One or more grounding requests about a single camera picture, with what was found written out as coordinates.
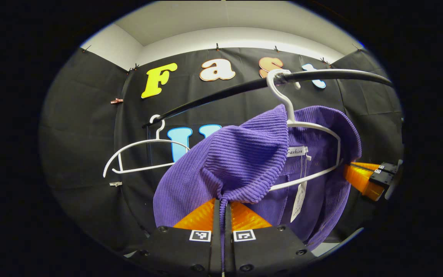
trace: clothing label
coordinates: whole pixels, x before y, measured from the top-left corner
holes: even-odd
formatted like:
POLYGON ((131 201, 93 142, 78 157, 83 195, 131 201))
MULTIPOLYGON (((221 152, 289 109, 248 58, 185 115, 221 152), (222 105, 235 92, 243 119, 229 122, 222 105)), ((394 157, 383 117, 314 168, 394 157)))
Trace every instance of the clothing label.
POLYGON ((302 210, 306 189, 307 189, 307 181, 298 185, 297 196, 295 197, 295 203, 293 203, 293 212, 291 212, 290 222, 293 222, 293 220, 298 216, 298 214, 302 210))
POLYGON ((303 156, 307 152, 309 152, 309 149, 307 147, 288 147, 288 153, 286 154, 286 157, 288 158, 303 156))

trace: black rod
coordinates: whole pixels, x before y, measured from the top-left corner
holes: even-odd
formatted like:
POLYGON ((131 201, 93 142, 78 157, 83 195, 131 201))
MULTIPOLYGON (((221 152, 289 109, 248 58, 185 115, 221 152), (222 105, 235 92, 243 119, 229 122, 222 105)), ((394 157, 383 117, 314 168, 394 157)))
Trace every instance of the black rod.
MULTIPOLYGON (((309 80, 327 80, 327 79, 354 79, 354 80, 364 80, 364 81, 372 81, 381 84, 385 84, 387 86, 392 87, 392 83, 389 79, 384 78, 380 75, 364 72, 360 70, 343 70, 343 69, 328 69, 328 70, 313 70, 313 71, 303 71, 303 72, 295 72, 288 75, 283 75, 283 79, 287 82, 300 82, 300 81, 309 81, 309 80)), ((227 98, 233 95, 237 95, 239 93, 260 89, 267 87, 266 79, 258 79, 254 81, 250 81, 247 83, 239 84, 236 86, 232 86, 226 88, 224 90, 218 91, 211 95, 205 96, 203 98, 199 98, 189 103, 185 103, 179 107, 176 107, 168 112, 162 114, 161 116, 153 119, 152 123, 146 123, 142 127, 151 126, 157 122, 168 119, 170 117, 174 117, 183 112, 187 112, 188 110, 200 107, 202 105, 208 104, 210 102, 220 100, 223 98, 227 98)))

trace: black fabric backdrop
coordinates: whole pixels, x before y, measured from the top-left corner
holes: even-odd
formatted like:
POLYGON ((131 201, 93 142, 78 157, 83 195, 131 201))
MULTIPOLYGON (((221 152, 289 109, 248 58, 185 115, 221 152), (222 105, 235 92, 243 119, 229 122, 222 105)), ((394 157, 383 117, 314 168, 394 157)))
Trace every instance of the black fabric backdrop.
MULTIPOLYGON (((126 254, 146 239, 154 229, 152 200, 155 188, 168 168, 117 175, 117 160, 109 167, 106 179, 103 167, 112 154, 127 144, 155 136, 156 124, 141 126, 154 114, 162 114, 186 102, 221 89, 260 78, 258 61, 279 58, 284 69, 301 71, 311 63, 316 69, 329 65, 320 60, 286 52, 258 48, 225 48, 183 53, 140 66, 129 76, 112 63, 82 49, 60 71, 44 104, 40 124, 40 151, 49 186, 70 215, 90 236, 108 247, 126 254), (201 64, 213 58, 230 61, 235 77, 205 82, 199 78, 201 64), (170 72, 162 92, 141 98, 146 72, 169 63, 178 69, 170 72), (111 105, 114 98, 124 102, 111 105), (122 181, 112 187, 109 182, 122 181)), ((387 77, 381 66, 366 51, 355 51, 332 64, 332 68, 364 70, 387 77)), ((393 89, 368 81, 325 80, 326 88, 311 81, 279 88, 295 109, 324 105, 339 109, 353 122, 362 139, 361 162, 397 163, 402 156, 401 107, 393 89)), ((269 88, 242 93, 189 110, 166 120, 160 138, 177 127, 191 128, 189 145, 204 138, 198 128, 206 124, 239 125, 274 108, 279 101, 269 88)), ((125 169, 172 162, 170 144, 147 144, 123 152, 125 169)), ((352 189, 348 204, 329 242, 350 235, 363 221, 370 219, 374 205, 352 189)))

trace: ribbed knit fabric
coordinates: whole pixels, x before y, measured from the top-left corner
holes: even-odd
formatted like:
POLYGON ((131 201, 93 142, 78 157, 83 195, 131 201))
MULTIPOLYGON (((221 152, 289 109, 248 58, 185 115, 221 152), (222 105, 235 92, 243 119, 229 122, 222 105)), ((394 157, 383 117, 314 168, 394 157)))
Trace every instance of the ribbed knit fabric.
MULTIPOLYGON (((336 132, 344 163, 361 156, 359 135, 339 110, 312 106, 294 114, 297 121, 320 124, 336 132)), ((308 181, 302 211, 290 223, 298 186, 268 192, 275 184, 300 178, 305 170, 301 157, 286 157, 288 147, 308 147, 312 160, 306 165, 306 175, 310 175, 335 164, 337 140, 312 128, 288 128, 286 120, 285 107, 278 105, 240 126, 221 128, 195 145, 158 184, 153 197, 157 226, 173 226, 217 197, 222 234, 226 204, 236 201, 272 225, 288 224, 301 240, 309 241, 313 250, 336 225, 350 184, 343 177, 343 167, 308 181)))

